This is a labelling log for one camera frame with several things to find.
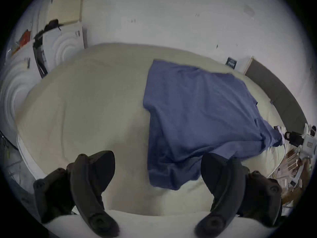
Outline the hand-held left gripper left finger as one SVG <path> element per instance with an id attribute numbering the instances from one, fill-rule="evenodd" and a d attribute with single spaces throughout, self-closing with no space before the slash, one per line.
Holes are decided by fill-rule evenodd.
<path id="1" fill-rule="evenodd" d="M 33 184 L 35 204 L 42 224 L 70 215 L 76 207 L 86 225 L 98 236 L 117 237 L 117 222 L 105 212 L 102 193 L 115 173 L 110 150 L 91 156 L 79 154 L 67 168 L 57 168 Z"/>

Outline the person's right hand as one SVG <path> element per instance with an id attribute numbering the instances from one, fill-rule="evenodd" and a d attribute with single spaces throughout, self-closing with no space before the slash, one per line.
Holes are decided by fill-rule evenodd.
<path id="1" fill-rule="evenodd" d="M 307 189 L 311 175 L 312 175 L 312 170 L 311 170 L 311 159 L 310 158 L 303 158 L 303 159 L 298 159 L 298 164 L 300 167 L 303 167 L 302 173 L 300 175 L 300 179 L 302 180 L 302 187 L 299 189 L 299 198 L 302 197 L 304 194 L 305 190 Z"/>

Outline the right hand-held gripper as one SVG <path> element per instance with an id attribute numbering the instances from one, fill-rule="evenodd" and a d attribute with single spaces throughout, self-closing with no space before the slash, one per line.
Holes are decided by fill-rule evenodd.
<path id="1" fill-rule="evenodd" d="M 313 125 L 308 125 L 305 123 L 304 131 L 302 134 L 297 132 L 289 132 L 284 126 L 274 126 L 281 137 L 281 143 L 289 141 L 293 146 L 296 146 L 299 149 L 298 157 L 299 159 L 310 158 L 316 159 L 317 155 L 317 139 L 316 139 L 316 127 Z"/>

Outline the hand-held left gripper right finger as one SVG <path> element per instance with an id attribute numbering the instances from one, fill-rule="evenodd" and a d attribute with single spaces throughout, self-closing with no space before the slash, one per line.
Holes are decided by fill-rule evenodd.
<path id="1" fill-rule="evenodd" d="M 240 159 L 205 153 L 201 177 L 214 196 L 210 213 L 195 227 L 200 238 L 216 238 L 236 215 L 268 228 L 277 227 L 282 216 L 282 188 L 278 181 L 243 166 Z"/>

